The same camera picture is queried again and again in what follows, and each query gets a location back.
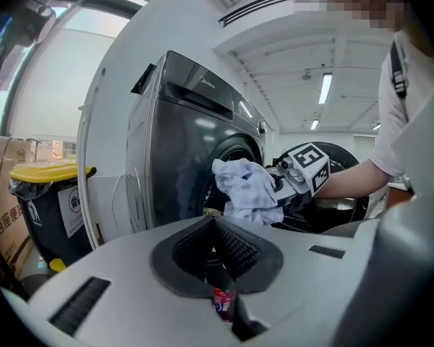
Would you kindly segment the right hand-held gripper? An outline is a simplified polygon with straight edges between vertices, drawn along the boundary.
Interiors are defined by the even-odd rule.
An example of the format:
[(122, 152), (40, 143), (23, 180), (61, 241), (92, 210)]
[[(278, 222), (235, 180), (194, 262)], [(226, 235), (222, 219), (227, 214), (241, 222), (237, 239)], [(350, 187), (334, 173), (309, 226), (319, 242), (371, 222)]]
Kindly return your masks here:
[(286, 151), (265, 170), (275, 180), (278, 206), (303, 206), (328, 180), (329, 157), (310, 142)]

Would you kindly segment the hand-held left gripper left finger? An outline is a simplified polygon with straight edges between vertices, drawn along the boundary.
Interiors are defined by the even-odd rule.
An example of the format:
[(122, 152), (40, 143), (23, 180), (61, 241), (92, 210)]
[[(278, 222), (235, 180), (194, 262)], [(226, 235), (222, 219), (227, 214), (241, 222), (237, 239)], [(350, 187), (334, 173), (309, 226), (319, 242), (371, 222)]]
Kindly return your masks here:
[(150, 268), (159, 283), (177, 296), (211, 299), (213, 287), (205, 282), (205, 274), (214, 233), (214, 219), (204, 216), (157, 243)]

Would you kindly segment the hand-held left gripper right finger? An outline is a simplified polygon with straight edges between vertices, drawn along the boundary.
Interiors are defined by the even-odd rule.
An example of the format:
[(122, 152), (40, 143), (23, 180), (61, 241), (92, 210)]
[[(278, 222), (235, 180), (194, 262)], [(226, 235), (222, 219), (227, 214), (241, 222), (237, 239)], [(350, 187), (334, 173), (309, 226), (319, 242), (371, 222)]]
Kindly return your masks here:
[(240, 294), (266, 291), (284, 264), (281, 250), (266, 240), (223, 218), (213, 220), (214, 242), (220, 260)]

